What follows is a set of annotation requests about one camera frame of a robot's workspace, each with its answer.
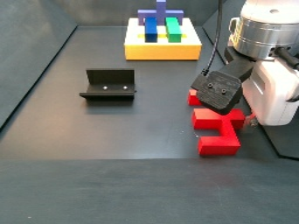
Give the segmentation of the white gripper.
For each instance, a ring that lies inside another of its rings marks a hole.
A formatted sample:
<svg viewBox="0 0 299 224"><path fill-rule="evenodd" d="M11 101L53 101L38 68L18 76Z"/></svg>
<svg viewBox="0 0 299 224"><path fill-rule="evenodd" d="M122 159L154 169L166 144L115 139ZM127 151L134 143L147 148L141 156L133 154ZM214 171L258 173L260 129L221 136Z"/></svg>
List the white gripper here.
<svg viewBox="0 0 299 224"><path fill-rule="evenodd" d="M244 95L262 125L288 125L299 108L299 71L282 59L258 61L244 82Z"/></svg>

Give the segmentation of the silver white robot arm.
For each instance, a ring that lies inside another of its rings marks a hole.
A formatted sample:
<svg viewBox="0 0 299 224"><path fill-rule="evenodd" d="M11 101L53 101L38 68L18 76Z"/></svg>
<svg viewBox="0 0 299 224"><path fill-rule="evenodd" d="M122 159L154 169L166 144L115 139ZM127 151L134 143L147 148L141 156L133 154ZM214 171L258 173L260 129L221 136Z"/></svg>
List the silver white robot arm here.
<svg viewBox="0 0 299 224"><path fill-rule="evenodd" d="M299 0L248 0L229 45L257 61L244 95L261 124L286 125L299 108Z"/></svg>

